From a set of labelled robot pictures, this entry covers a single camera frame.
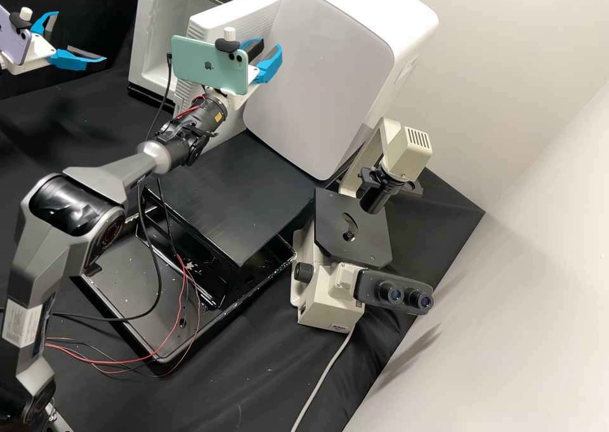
smartphone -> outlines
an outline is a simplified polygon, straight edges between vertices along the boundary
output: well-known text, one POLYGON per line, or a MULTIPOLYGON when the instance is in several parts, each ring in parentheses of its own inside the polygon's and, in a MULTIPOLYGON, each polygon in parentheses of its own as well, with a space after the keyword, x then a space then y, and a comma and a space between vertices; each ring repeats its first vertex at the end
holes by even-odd
POLYGON ((18 34, 11 23, 10 13, 0 6, 0 51, 14 64, 22 65, 31 41, 32 33, 22 29, 18 34))
POLYGON ((173 36, 171 38, 173 72, 177 78, 228 89, 238 95, 247 93, 247 53, 238 49, 225 53, 214 44, 173 36))

white wall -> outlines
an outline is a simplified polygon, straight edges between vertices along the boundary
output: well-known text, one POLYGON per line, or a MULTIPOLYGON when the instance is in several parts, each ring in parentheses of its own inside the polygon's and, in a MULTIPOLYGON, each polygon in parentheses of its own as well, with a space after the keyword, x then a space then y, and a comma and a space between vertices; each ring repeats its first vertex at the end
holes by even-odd
POLYGON ((609 78, 608 0, 421 0, 440 17, 389 115, 487 207, 609 78))
POLYGON ((483 218, 345 429, 609 429, 609 85, 483 218))

purple iphone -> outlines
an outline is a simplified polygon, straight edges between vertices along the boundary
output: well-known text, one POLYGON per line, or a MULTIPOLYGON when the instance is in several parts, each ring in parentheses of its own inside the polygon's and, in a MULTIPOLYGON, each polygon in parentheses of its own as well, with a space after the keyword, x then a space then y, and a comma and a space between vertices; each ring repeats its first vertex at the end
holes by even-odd
POLYGON ((27 29, 22 29, 21 33, 17 34, 11 23, 10 14, 0 6, 0 51, 13 63, 21 65, 25 61, 31 40, 32 33, 27 29))

white box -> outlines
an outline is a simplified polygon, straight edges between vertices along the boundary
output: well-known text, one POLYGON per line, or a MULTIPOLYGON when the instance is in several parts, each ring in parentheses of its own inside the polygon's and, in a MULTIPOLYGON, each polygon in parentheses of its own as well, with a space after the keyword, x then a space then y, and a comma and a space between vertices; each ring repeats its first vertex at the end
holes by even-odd
POLYGON ((269 42, 284 64, 244 121, 325 180, 367 139, 438 25, 418 0, 282 0, 269 42))

gray robotic arm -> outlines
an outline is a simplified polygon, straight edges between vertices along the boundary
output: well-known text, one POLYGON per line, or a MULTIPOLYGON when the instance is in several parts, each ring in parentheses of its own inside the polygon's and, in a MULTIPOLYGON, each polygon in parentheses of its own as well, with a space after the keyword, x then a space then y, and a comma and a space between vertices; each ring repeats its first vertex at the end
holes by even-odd
POLYGON ((55 392, 43 357, 59 281, 80 275, 125 222, 127 193, 151 174, 192 164, 226 119, 214 96, 165 124, 138 153, 102 167, 69 167, 43 178, 21 202, 0 338, 0 424, 34 424, 55 392))

